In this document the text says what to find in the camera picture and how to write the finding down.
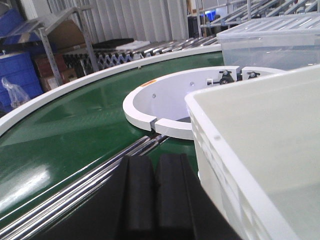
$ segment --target green conveyor belt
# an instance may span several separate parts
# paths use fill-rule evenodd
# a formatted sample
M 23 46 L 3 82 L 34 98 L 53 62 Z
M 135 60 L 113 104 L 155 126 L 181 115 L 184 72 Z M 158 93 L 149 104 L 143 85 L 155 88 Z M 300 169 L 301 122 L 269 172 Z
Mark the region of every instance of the green conveyor belt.
M 74 90 L 24 118 L 0 138 L 0 229 L 101 162 L 150 132 L 127 122 L 126 95 L 154 78 L 223 65 L 221 52 L 167 60 L 132 69 Z M 194 144 L 170 138 L 149 156 L 187 153 Z

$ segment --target metal shelving rack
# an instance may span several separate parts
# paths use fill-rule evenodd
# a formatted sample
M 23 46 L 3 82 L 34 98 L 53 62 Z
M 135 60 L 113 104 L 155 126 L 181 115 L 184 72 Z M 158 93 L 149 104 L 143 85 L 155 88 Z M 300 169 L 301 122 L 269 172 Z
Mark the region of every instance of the metal shelving rack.
M 199 9 L 199 6 L 196 5 L 197 8 L 197 21 L 198 21 L 198 29 L 199 34 L 201 36 L 201 28 L 211 28 L 215 26 L 230 26 L 230 25 L 238 25 L 244 22 L 251 20 L 257 14 L 262 14 L 265 17 L 273 17 L 277 15 L 288 15 L 293 14 L 300 7 L 304 6 L 309 2 L 308 6 L 305 6 L 304 12 L 309 13 L 312 11 L 320 12 L 320 0 L 299 0 L 297 3 L 294 3 L 295 0 L 227 0 L 225 4 L 212 6 L 206 9 Z M 226 6 L 232 6 L 238 3 L 245 3 L 242 6 L 238 7 L 235 11 L 228 13 L 226 16 L 220 17 L 209 24 L 200 23 L 200 15 L 204 14 L 205 11 L 214 10 L 217 8 L 222 8 Z M 270 12 L 268 10 L 271 6 L 278 4 L 275 9 L 272 9 Z
M 86 49 L 88 52 L 89 59 L 91 61 L 92 69 L 94 72 L 99 71 L 97 59 L 94 54 L 87 23 L 84 17 L 84 11 L 90 8 L 90 6 L 75 6 L 67 8 L 58 13 L 51 13 L 46 16 L 38 17 L 32 20 L 27 20 L 18 25 L 8 35 L 0 36 L 0 38 L 7 38 L 19 35 L 30 35 L 31 33 L 35 33 L 43 43 L 45 53 L 48 57 L 55 79 L 58 81 L 59 85 L 62 85 L 62 78 L 48 40 L 48 35 L 70 15 L 76 14 L 82 34 L 84 36 Z

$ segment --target white curtain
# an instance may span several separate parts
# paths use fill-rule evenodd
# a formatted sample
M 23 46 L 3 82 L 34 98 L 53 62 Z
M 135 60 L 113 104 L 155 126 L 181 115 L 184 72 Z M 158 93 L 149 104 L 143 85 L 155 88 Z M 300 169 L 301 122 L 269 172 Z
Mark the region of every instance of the white curtain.
M 133 38 L 161 42 L 188 38 L 186 0 L 47 0 L 52 12 L 91 5 L 84 12 L 93 43 Z

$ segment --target white plastic crate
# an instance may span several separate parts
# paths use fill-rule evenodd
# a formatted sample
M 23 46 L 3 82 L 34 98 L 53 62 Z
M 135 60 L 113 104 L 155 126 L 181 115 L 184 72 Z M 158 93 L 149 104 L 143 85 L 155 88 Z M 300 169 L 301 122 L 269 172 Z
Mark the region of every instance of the white plastic crate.
M 320 66 L 199 90 L 201 184 L 244 240 L 320 239 Z
M 253 19 L 217 35 L 226 65 L 292 70 L 320 63 L 320 14 Z

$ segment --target cardboard box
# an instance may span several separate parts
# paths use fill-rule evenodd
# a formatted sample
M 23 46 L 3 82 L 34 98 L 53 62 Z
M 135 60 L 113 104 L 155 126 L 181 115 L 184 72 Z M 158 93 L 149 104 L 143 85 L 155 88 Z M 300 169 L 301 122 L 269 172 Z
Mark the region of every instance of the cardboard box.
M 55 54 L 54 59 L 59 69 L 59 72 L 63 72 L 68 69 L 62 54 Z M 52 72 L 49 59 L 45 55 L 37 56 L 33 59 L 33 61 L 35 63 L 36 70 L 40 78 L 47 78 L 54 74 Z
M 48 39 L 51 43 L 56 45 L 60 52 L 69 52 L 80 47 L 85 47 L 85 38 L 79 27 L 73 20 L 65 20 L 58 27 L 56 27 L 49 35 Z
M 73 68 L 68 68 L 67 70 L 60 72 L 60 75 L 63 84 L 77 79 L 76 72 Z M 48 92 L 59 87 L 59 83 L 53 75 L 48 77 L 41 77 L 40 83 L 44 92 Z
M 77 74 L 74 68 L 69 68 L 63 72 L 60 72 L 63 84 L 69 83 L 77 79 Z
M 44 92 L 48 92 L 59 87 L 59 83 L 54 76 L 40 77 L 40 83 Z

